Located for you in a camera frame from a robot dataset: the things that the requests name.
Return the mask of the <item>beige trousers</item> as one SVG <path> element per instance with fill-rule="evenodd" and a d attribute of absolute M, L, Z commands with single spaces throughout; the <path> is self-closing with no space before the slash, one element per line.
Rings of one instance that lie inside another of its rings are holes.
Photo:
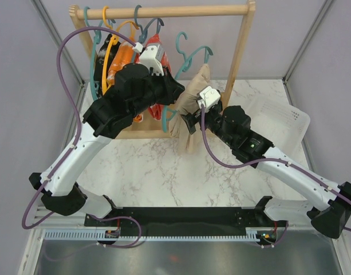
<path fill-rule="evenodd" d="M 198 93 L 209 86 L 210 80 L 210 67 L 208 64 L 203 64 L 175 104 L 177 114 L 168 123 L 168 129 L 171 138 L 178 138 L 178 155 L 193 154 L 202 141 L 200 126 L 197 124 L 196 132 L 191 135 L 181 115 L 193 114 L 199 109 Z"/>

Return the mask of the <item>red white-speckled trousers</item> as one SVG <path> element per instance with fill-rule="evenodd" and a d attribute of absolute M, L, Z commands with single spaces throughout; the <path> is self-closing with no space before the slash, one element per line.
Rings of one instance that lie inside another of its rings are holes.
<path fill-rule="evenodd" d="M 171 71 L 159 34 L 155 34 L 149 38 L 144 51 L 139 57 L 139 62 L 149 69 L 150 74 L 156 76 L 163 76 L 166 72 L 165 68 L 167 68 L 169 72 Z"/>

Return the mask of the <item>grey-blue hanger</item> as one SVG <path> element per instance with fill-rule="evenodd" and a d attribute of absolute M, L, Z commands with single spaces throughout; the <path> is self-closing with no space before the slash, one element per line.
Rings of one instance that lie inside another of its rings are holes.
<path fill-rule="evenodd" d="M 161 18 L 152 18 L 145 27 L 143 27 L 138 21 L 138 11 L 139 11 L 139 8 L 141 8 L 142 5 L 137 5 L 135 7 L 135 11 L 134 11 L 134 22 L 136 24 L 136 26 L 139 27 L 140 31 L 141 31 L 141 34 L 139 35 L 139 38 L 138 38 L 138 42 L 143 44 L 145 42 L 147 42 L 147 44 L 154 44 L 154 43 L 158 43 L 160 44 L 161 43 L 161 40 L 160 40 L 160 36 L 159 36 L 159 33 L 160 33 L 160 30 L 161 30 L 161 27 L 164 26 L 164 22 Z M 148 38 L 148 29 L 149 27 L 156 21 L 156 34 L 150 38 Z"/>

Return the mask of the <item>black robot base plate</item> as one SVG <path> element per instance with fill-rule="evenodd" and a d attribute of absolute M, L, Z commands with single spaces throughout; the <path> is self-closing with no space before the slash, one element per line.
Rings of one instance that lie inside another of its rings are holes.
<path fill-rule="evenodd" d="M 285 227 L 285 220 L 273 221 L 263 212 L 271 196 L 263 197 L 255 207 L 123 207 L 109 213 L 104 221 L 87 215 L 86 227 L 119 226 L 126 234 L 138 235 L 137 225 L 126 219 L 138 221 L 141 232 L 155 234 L 213 235 L 245 233 L 248 227 Z"/>

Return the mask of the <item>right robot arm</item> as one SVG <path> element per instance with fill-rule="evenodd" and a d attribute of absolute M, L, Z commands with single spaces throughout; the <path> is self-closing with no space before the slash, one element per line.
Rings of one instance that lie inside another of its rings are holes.
<path fill-rule="evenodd" d="M 182 115 L 189 133 L 196 124 L 205 133 L 209 129 L 228 145 L 239 165 L 251 166 L 279 179 L 304 197 L 303 201 L 284 201 L 264 197 L 254 211 L 254 221 L 267 226 L 272 221 L 311 224 L 324 236 L 337 239 L 351 216 L 351 183 L 338 184 L 305 168 L 283 153 L 270 140 L 251 130 L 251 118 L 241 106 L 222 108 L 216 103 L 210 108 L 203 104 L 194 113 Z"/>

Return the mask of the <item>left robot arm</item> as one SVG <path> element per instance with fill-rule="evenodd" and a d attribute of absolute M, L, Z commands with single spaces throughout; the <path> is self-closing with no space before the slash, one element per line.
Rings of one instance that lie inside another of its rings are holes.
<path fill-rule="evenodd" d="M 151 74 L 142 64 L 127 64 L 115 75 L 115 84 L 95 100 L 79 119 L 80 130 L 58 159 L 42 173 L 33 173 L 31 185 L 42 193 L 47 210 L 69 216 L 76 212 L 94 215 L 105 226 L 116 222 L 117 211 L 106 195 L 86 191 L 77 183 L 91 160 L 134 118 L 154 104 L 171 105 L 185 87 L 169 70 Z"/>

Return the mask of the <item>orange white-speckled trousers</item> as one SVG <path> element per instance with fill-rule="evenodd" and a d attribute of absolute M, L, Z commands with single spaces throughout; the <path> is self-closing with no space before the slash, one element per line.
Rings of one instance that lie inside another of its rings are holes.
<path fill-rule="evenodd" d="M 118 46 L 118 50 L 108 69 L 108 75 L 106 79 L 106 82 L 108 84 L 107 89 L 114 85 L 115 74 L 118 71 L 122 70 L 126 64 L 131 63 L 132 57 L 135 54 L 132 44 L 128 43 L 127 41 L 124 41 L 121 45 L 119 45 L 119 40 L 117 38 L 114 38 L 112 42 L 109 43 L 109 45 L 111 47 Z"/>

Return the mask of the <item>yellow hanger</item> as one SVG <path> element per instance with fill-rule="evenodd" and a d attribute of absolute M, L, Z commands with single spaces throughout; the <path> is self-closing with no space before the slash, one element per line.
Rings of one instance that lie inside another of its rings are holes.
<path fill-rule="evenodd" d="M 114 38 L 117 38 L 119 40 L 119 37 L 113 34 L 110 42 L 112 42 L 112 40 Z M 107 52 L 106 52 L 105 58 L 104 58 L 104 66 L 103 66 L 103 70 L 102 70 L 101 85 L 102 85 L 102 94 L 103 95 L 107 92 L 107 88 L 108 88 L 108 84 L 106 82 L 106 79 L 107 79 L 107 75 L 108 75 L 107 74 L 107 64 L 108 64 L 108 57 L 109 57 L 110 49 L 111 49 L 111 46 L 108 45 Z"/>

